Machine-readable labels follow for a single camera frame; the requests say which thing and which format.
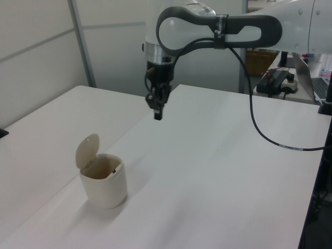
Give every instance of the black cable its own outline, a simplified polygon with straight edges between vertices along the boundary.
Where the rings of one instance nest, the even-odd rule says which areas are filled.
[[[287,94],[288,94],[288,91],[285,90],[285,94],[284,94],[284,96],[282,97],[282,100],[285,100]]]
[[[329,145],[329,146],[324,146],[324,147],[317,147],[317,148],[298,148],[298,147],[291,147],[291,146],[286,146],[286,145],[283,145],[283,144],[279,144],[271,139],[269,139],[268,137],[266,137],[261,131],[260,129],[258,128],[257,126],[257,123],[256,123],[256,120],[255,120],[255,117],[254,117],[254,111],[253,111],[253,90],[252,90],[252,86],[251,86],[251,81],[250,81],[250,77],[249,77],[249,73],[247,71],[247,68],[243,62],[243,60],[241,59],[241,57],[238,55],[238,53],[236,53],[236,51],[231,48],[231,47],[228,47],[230,51],[232,51],[232,53],[238,58],[240,64],[242,65],[243,69],[244,69],[244,72],[247,76],[247,79],[248,79],[248,85],[249,85],[249,102],[250,102],[250,115],[251,115],[251,119],[253,121],[253,124],[257,130],[257,132],[263,137],[265,138],[267,141],[269,141],[270,143],[276,145],[276,146],[279,146],[279,147],[282,147],[282,148],[286,148],[286,149],[292,149],[292,150],[299,150],[299,151],[316,151],[316,150],[322,150],[322,149],[331,149],[332,148],[332,145]]]

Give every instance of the white table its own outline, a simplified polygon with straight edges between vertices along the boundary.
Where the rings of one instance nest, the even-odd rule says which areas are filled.
[[[98,133],[100,152],[147,113],[144,98],[76,87],[14,123],[0,139],[0,242],[77,174],[75,151]]]
[[[262,132],[290,146],[324,145],[317,109],[254,96]],[[126,165],[125,203],[93,206],[75,177],[0,248],[297,248],[322,155],[260,137],[248,95],[183,85],[106,152]]]
[[[278,68],[278,63],[280,62],[280,58],[281,58],[281,53],[278,54],[278,56],[275,58],[275,60],[270,65],[269,69]],[[309,66],[310,75],[312,78],[319,77],[321,65],[322,65],[321,55],[317,55],[315,58],[309,58],[308,66]],[[288,70],[288,68],[280,68],[278,70]],[[298,80],[295,68],[290,68],[289,72],[295,75],[295,77],[294,77],[295,80]],[[322,77],[322,78],[324,80],[329,80],[328,77]],[[300,103],[307,103],[307,104],[317,104],[317,102],[314,102],[310,98],[307,91],[303,88],[303,86],[301,85],[300,82],[298,82],[297,88],[298,89],[295,93],[290,93],[290,94],[286,95],[285,100],[295,101],[295,102],[300,102]],[[255,87],[253,94],[256,96],[265,96],[265,97],[268,96],[267,94],[257,92],[257,87]],[[281,100],[283,98],[283,96],[284,96],[284,92],[281,92],[280,94],[273,95],[272,97],[275,99]]]
[[[276,0],[276,2],[268,2],[267,0],[248,1],[248,12],[268,8],[282,1],[284,0]]]

